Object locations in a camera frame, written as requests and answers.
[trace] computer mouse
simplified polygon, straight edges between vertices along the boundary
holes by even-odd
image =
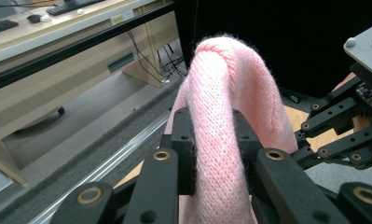
[[[33,14],[33,15],[28,16],[26,19],[28,19],[30,23],[38,23],[40,22],[40,18],[41,18],[40,15]]]

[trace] chair wheel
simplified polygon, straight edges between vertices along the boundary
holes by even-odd
[[[60,115],[63,115],[64,114],[64,108],[63,106],[61,106],[61,108],[58,109],[58,113],[60,113]]]

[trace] pink knitted fabric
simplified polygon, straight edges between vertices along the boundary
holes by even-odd
[[[241,41],[202,41],[174,102],[190,110],[197,147],[195,195],[182,197],[181,223],[253,223],[232,109],[249,121],[264,147],[297,149],[276,83],[260,56]]]

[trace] pink cloth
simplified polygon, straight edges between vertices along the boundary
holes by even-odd
[[[195,195],[180,200],[181,223],[253,223],[232,109],[249,121],[264,147],[297,149],[275,80],[261,57],[241,41],[202,41],[178,92],[173,113],[188,107],[195,132]]]

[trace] gray metal plate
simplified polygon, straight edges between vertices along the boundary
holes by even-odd
[[[345,52],[372,72],[372,27],[344,44]]]

